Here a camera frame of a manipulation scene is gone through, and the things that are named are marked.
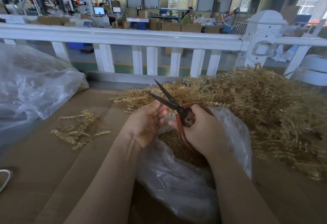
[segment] scissor blade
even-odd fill
[[[151,92],[148,92],[148,91],[147,91],[147,93],[150,96],[152,96],[154,99],[158,100],[159,102],[161,102],[162,104],[167,106],[168,108],[171,108],[172,110],[176,110],[176,111],[179,109],[179,106],[167,101],[166,99],[163,99],[163,98],[161,98],[161,97],[159,97],[159,96],[157,96],[157,95],[155,95],[155,94],[153,94]]]
[[[175,99],[171,96],[171,94],[168,93],[168,91],[157,81],[154,79],[154,81],[157,83],[157,85],[159,86],[159,88],[162,90],[162,92],[166,95],[168,101],[176,104],[176,105],[179,105]]]

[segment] green floor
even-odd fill
[[[80,71],[98,71],[98,66],[96,63],[84,63],[84,62],[72,62],[72,65]],[[114,65],[116,73],[126,73],[134,74],[133,65]],[[187,77],[190,75],[190,68],[180,68],[180,77]],[[143,74],[146,75],[146,66],[143,66]],[[169,76],[170,68],[169,67],[158,67],[159,76]],[[203,69],[201,75],[206,75],[207,70]]]

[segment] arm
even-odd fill
[[[126,121],[90,186],[64,224],[127,223],[142,148],[163,125],[167,107],[155,101]]]
[[[184,127],[186,138],[210,164],[215,177],[222,223],[279,223],[229,151],[219,121],[198,105],[193,105],[192,111],[196,120],[192,127]],[[178,129],[176,121],[170,121],[169,124]]]

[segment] red scissor handle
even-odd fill
[[[183,104],[182,106],[184,108],[187,108],[187,107],[193,106],[193,104],[197,104],[197,103],[188,103],[188,104]],[[202,109],[204,109],[208,114],[214,116],[214,114],[212,114],[210,109],[208,109],[203,104],[197,104],[197,105],[199,105]],[[186,147],[188,149],[190,149],[192,152],[194,152],[195,154],[200,154],[187,140],[185,132],[184,132],[184,126],[183,126],[183,123],[181,121],[181,116],[179,114],[176,114],[176,120],[177,120],[178,130],[179,130],[179,132],[181,134],[182,140],[183,140],[184,144],[186,145]]]

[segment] person's left hand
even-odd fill
[[[163,118],[168,113],[167,109],[167,106],[155,100],[134,111],[127,119],[121,132],[129,134],[142,148],[145,148],[163,126]]]

